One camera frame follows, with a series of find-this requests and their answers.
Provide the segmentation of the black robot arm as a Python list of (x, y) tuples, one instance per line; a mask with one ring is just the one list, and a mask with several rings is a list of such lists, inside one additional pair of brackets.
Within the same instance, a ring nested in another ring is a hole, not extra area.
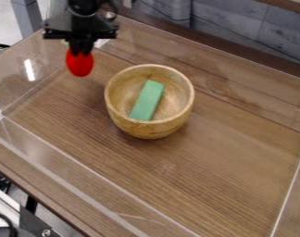
[(117, 15), (112, 0), (68, 0), (66, 9), (45, 22), (44, 38), (65, 40), (73, 56), (88, 56), (98, 40), (117, 38)]

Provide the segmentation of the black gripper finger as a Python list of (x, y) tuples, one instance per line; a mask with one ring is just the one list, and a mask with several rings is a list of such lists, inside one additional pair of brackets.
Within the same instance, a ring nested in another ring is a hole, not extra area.
[(70, 45), (72, 54), (74, 56), (77, 56), (81, 53), (81, 46), (80, 46), (78, 40), (77, 39), (72, 39), (69, 41), (69, 45)]
[(81, 52), (85, 56), (88, 56), (92, 53), (93, 47), (94, 47), (94, 40), (85, 39), (81, 44)]

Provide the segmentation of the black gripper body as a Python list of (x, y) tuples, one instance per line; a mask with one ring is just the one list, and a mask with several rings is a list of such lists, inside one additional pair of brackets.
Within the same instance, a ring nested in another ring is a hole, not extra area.
[(44, 25), (45, 39), (81, 39), (93, 40), (113, 39), (117, 37), (120, 23), (94, 15), (88, 18), (62, 12), (50, 18)]

